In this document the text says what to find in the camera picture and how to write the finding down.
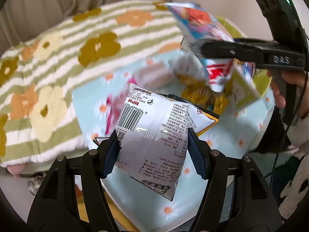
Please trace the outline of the person right hand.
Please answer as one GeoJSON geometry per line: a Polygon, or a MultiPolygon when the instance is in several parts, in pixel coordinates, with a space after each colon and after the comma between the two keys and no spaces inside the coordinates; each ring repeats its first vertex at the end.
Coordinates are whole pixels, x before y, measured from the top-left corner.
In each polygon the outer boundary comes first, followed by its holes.
{"type": "MultiPolygon", "coordinates": [[[[305,86],[305,79],[308,78],[308,76],[305,72],[281,71],[280,73],[281,77],[289,84],[296,84],[301,89],[305,89],[304,96],[298,109],[298,116],[300,118],[306,118],[308,115],[308,83],[305,86]]],[[[274,81],[271,82],[270,86],[274,94],[276,106],[285,108],[286,101],[281,95],[279,86],[274,81]]]]}

